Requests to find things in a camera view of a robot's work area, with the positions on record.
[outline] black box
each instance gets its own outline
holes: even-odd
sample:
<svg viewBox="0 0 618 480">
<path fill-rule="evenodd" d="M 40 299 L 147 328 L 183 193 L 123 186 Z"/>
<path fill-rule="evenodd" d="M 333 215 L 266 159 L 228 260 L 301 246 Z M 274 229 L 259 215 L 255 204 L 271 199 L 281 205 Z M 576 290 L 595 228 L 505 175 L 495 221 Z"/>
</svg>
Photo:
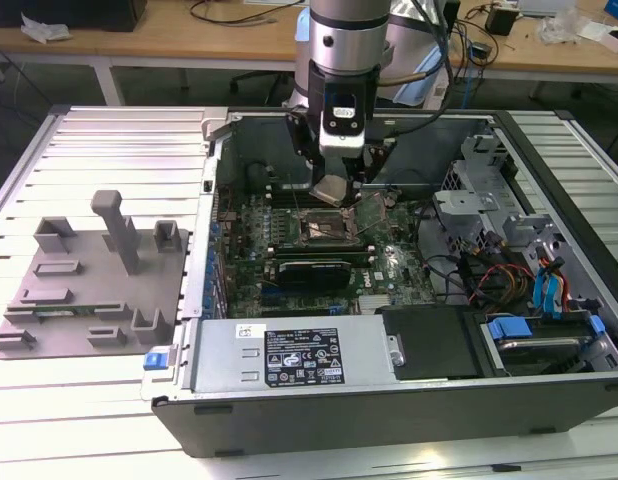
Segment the black box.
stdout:
<svg viewBox="0 0 618 480">
<path fill-rule="evenodd" d="M 518 9 L 493 6 L 485 22 L 485 30 L 492 35 L 502 35 L 506 37 L 511 33 L 511 29 L 518 15 L 520 15 L 520 10 Z"/>
<path fill-rule="evenodd" d="M 147 0 L 0 0 L 0 27 L 22 25 L 22 12 L 48 25 L 132 32 L 146 6 Z"/>
</svg>

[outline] wooden desk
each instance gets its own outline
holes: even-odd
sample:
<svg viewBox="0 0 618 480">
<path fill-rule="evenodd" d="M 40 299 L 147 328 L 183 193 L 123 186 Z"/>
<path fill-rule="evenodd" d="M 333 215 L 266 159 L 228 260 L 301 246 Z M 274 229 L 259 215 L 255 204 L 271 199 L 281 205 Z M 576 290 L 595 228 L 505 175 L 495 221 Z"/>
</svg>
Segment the wooden desk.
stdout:
<svg viewBox="0 0 618 480">
<path fill-rule="evenodd" d="M 472 6 L 482 3 L 484 3 L 482 0 L 464 0 L 460 9 L 461 18 Z M 604 13 L 605 4 L 606 0 L 579 1 L 582 15 L 596 21 L 602 21 L 606 16 L 608 24 L 613 25 L 614 22 L 617 24 L 613 17 Z M 486 14 L 480 14 L 471 21 L 484 26 L 486 18 Z M 577 44 L 544 45 L 536 34 L 538 23 L 539 20 L 534 18 L 521 18 L 514 24 L 508 37 L 497 37 L 500 53 L 495 63 L 485 72 L 486 77 L 520 80 L 525 76 L 535 77 L 533 74 L 545 74 L 545 76 L 555 74 L 559 76 L 556 80 L 569 81 L 568 74 L 618 75 L 618 54 L 585 38 Z M 472 27 L 469 29 L 469 36 L 487 44 L 493 43 Z M 551 80 L 550 77 L 530 79 Z"/>
<path fill-rule="evenodd" d="M 461 17 L 481 3 L 484 0 L 463 0 Z M 595 20 L 604 16 L 605 0 L 580 0 L 579 4 L 583 15 Z M 191 17 L 189 5 L 185 0 L 149 0 L 134 32 L 73 30 L 73 39 L 48 45 L 30 40 L 17 29 L 0 29 L 0 47 L 15 61 L 92 66 L 108 105 L 123 103 L 112 66 L 294 70 L 299 8 L 277 12 L 278 21 L 273 24 L 228 28 Z M 233 19 L 267 8 L 230 0 L 213 4 L 209 15 Z M 485 18 L 479 15 L 473 21 L 484 25 Z M 618 83 L 618 55 L 586 39 L 579 44 L 543 45 L 536 35 L 537 24 L 536 19 L 523 18 L 511 35 L 498 38 L 500 54 L 485 71 L 486 78 Z M 470 36 L 490 42 L 477 30 L 470 29 Z M 458 65 L 456 52 L 451 58 Z"/>
</svg>

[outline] blue plastic tab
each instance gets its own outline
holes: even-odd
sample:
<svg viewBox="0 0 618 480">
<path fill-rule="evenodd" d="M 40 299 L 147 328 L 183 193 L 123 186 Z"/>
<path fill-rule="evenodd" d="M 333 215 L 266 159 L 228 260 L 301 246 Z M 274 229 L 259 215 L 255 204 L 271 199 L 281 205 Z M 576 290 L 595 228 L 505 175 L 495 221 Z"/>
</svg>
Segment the blue plastic tab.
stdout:
<svg viewBox="0 0 618 480">
<path fill-rule="evenodd" d="M 547 285 L 547 293 L 545 293 L 545 301 L 542 309 L 545 311 L 545 313 L 551 313 L 554 318 L 560 317 L 560 315 L 556 312 L 556 306 L 554 304 L 557 291 L 558 279 L 554 276 L 551 276 L 549 278 L 549 285 Z"/>
<path fill-rule="evenodd" d="M 607 331 L 605 324 L 602 323 L 602 319 L 598 315 L 592 315 L 591 317 L 589 317 L 589 321 L 591 322 L 591 326 L 596 332 L 596 335 L 602 335 Z"/>
<path fill-rule="evenodd" d="M 142 365 L 146 371 L 150 370 L 166 370 L 167 366 L 167 353 L 149 352 L 145 354 L 145 361 Z"/>
<path fill-rule="evenodd" d="M 496 322 L 495 320 L 493 322 L 489 322 L 487 324 L 487 327 L 489 327 L 491 338 L 493 338 L 494 340 L 500 340 L 502 337 L 505 336 L 504 332 L 502 331 L 502 328 L 500 327 L 500 324 Z"/>
<path fill-rule="evenodd" d="M 533 306 L 540 308 L 542 305 L 542 286 L 545 283 L 544 269 L 540 269 L 536 275 L 536 283 L 533 286 Z"/>
<path fill-rule="evenodd" d="M 527 320 L 524 317 L 498 317 L 487 326 L 494 340 L 532 336 Z"/>
</svg>

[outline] motherboard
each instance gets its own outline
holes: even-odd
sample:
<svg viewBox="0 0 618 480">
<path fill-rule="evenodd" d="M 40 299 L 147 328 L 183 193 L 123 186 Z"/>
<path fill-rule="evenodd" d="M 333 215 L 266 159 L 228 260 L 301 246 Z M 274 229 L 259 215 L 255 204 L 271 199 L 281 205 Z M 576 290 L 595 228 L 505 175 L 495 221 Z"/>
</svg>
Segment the motherboard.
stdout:
<svg viewBox="0 0 618 480">
<path fill-rule="evenodd" d="M 349 208 L 221 191 L 217 245 L 228 318 L 373 314 L 434 303 L 414 242 L 422 204 L 366 192 Z"/>
</svg>

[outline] red wire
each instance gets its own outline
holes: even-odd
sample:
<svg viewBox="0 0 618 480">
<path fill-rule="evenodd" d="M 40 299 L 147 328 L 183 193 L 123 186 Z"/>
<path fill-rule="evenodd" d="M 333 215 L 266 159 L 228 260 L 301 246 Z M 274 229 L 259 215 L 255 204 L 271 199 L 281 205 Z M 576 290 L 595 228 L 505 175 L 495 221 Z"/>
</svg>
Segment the red wire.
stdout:
<svg viewBox="0 0 618 480">
<path fill-rule="evenodd" d="M 503 269 L 505 267 L 516 267 L 516 268 L 520 268 L 525 270 L 524 267 L 521 267 L 519 265 L 514 265 L 514 264 L 502 264 L 502 265 L 494 265 L 493 267 L 491 267 L 489 270 L 487 270 L 487 273 L 484 274 L 484 276 L 480 279 L 480 282 L 478 282 L 478 288 L 477 290 L 480 290 L 480 288 L 482 287 L 482 284 L 485 283 L 485 281 L 489 278 L 489 276 L 491 275 L 491 273 L 496 270 L 496 269 Z M 474 299 L 476 298 L 476 294 L 473 293 L 471 295 L 471 297 L 469 297 L 469 303 L 473 302 Z"/>
<path fill-rule="evenodd" d="M 542 265 L 543 267 L 548 266 L 550 263 L 551 262 L 549 262 L 549 260 L 545 258 L 540 259 L 540 265 Z M 567 278 L 562 274 L 560 270 L 556 270 L 556 275 L 558 275 L 564 282 L 564 285 L 562 287 L 562 297 L 560 298 L 560 303 L 562 305 L 562 309 L 565 312 L 568 312 L 569 307 L 567 306 L 567 302 L 569 301 L 569 280 L 567 280 Z"/>
</svg>

